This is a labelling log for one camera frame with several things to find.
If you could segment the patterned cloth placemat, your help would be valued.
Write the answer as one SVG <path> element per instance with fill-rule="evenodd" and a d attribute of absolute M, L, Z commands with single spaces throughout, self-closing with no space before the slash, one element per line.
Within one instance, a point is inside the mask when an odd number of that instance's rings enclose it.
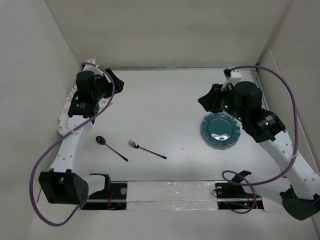
<path fill-rule="evenodd" d="M 68 111 L 71 106 L 71 102 L 74 97 L 74 94 L 76 93 L 77 90 L 78 90 L 77 86 L 74 85 L 69 91 L 69 93 L 67 94 L 66 98 L 64 99 L 62 110 L 58 118 L 58 127 L 57 127 L 57 131 L 61 136 L 64 136 L 70 131 L 70 126 L 68 124 Z"/>

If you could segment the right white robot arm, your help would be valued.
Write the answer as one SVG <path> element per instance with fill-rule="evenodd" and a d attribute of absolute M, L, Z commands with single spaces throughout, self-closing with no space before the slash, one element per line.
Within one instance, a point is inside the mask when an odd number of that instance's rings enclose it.
<path fill-rule="evenodd" d="M 262 90 L 253 82 L 242 81 L 240 69 L 226 68 L 225 82 L 213 84 L 198 102 L 206 112 L 221 113 L 241 123 L 242 129 L 273 158 L 280 173 L 253 182 L 246 179 L 252 174 L 247 170 L 225 170 L 221 176 L 237 197 L 265 197 L 282 205 L 296 220 L 310 218 L 320 211 L 320 176 L 298 152 L 298 130 L 291 140 L 280 118 L 262 107 Z"/>

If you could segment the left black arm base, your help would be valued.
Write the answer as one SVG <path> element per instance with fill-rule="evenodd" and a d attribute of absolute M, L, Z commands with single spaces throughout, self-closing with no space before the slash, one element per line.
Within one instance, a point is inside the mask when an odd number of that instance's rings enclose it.
<path fill-rule="evenodd" d="M 122 211 L 127 209 L 128 183 L 111 181 L 108 174 L 91 173 L 84 180 L 88 183 L 88 199 L 82 210 Z"/>

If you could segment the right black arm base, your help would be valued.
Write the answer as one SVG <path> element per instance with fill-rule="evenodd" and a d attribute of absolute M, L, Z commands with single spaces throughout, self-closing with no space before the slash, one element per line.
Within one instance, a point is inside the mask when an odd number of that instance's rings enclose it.
<path fill-rule="evenodd" d="M 243 214 L 253 210 L 264 210 L 262 198 L 257 195 L 256 201 L 251 191 L 245 192 L 241 186 L 232 185 L 225 180 L 214 182 L 211 195 L 217 200 L 218 210 L 231 210 Z"/>

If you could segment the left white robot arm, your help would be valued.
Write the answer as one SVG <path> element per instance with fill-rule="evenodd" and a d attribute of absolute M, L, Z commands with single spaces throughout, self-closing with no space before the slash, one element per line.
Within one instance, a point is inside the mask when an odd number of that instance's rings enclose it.
<path fill-rule="evenodd" d="M 60 116 L 59 132 L 65 138 L 49 170 L 41 172 L 38 178 L 50 204 L 83 205 L 92 194 L 89 183 L 78 175 L 76 155 L 95 123 L 100 101 L 120 93 L 124 85 L 110 68 L 101 71 L 90 67 L 76 75 L 75 89 Z"/>

